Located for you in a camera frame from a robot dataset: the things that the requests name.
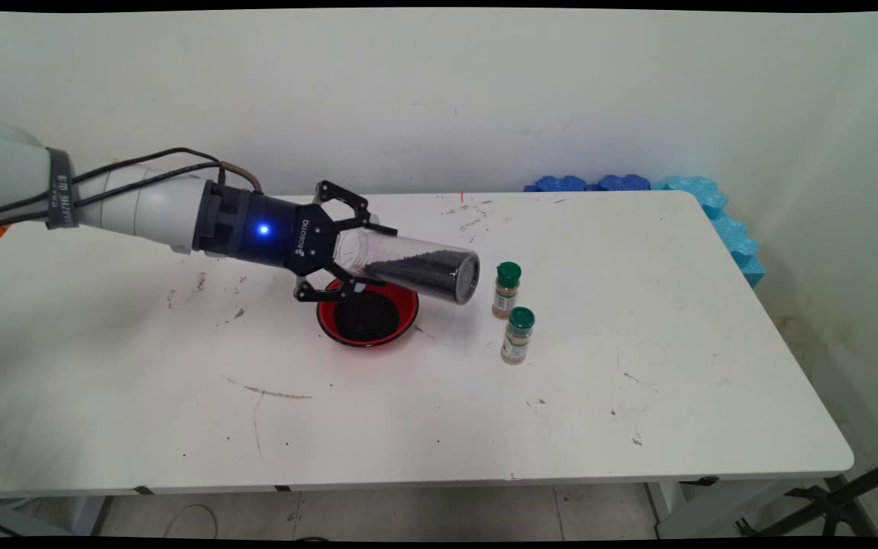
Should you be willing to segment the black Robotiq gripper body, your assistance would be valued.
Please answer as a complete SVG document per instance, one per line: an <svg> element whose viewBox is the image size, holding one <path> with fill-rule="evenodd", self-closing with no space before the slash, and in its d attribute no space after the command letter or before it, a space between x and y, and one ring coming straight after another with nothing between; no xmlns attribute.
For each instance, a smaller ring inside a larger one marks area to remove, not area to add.
<svg viewBox="0 0 878 549"><path fill-rule="evenodd" d="M315 194L310 203L294 203L209 181L196 216L193 250L283 268L297 277L337 271L337 233L322 208L325 201Z"/></svg>

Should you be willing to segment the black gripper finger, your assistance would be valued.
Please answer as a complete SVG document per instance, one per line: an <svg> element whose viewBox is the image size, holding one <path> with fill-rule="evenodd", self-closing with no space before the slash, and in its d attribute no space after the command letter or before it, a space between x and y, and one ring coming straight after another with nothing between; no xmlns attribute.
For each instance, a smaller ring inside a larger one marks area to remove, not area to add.
<svg viewBox="0 0 878 549"><path fill-rule="evenodd" d="M339 201L348 205L353 212L351 218L338 221L333 220L323 209L323 204L329 201ZM321 181L321 183L317 184L313 203L317 204L320 214L327 218L326 221L312 222L314 233L338 234L345 232L345 230L360 228L373 230L373 232L386 234L386 236L397 236L398 234L398 230L373 221L373 214L370 212L368 201L365 198L360 197L355 192L345 190L345 188L330 181Z"/></svg>
<svg viewBox="0 0 878 549"><path fill-rule="evenodd" d="M307 275L317 271L327 271L329 274L334 275L335 279L339 282L338 287L331 291L321 291L313 284L310 284ZM359 275L345 271L344 268L335 263L319 264L316 268L307 268L301 272L295 271L295 275L296 284L293 294L295 294L297 301L300 302L341 302L363 292L367 286L386 285L386 282L380 279L359 277Z"/></svg>

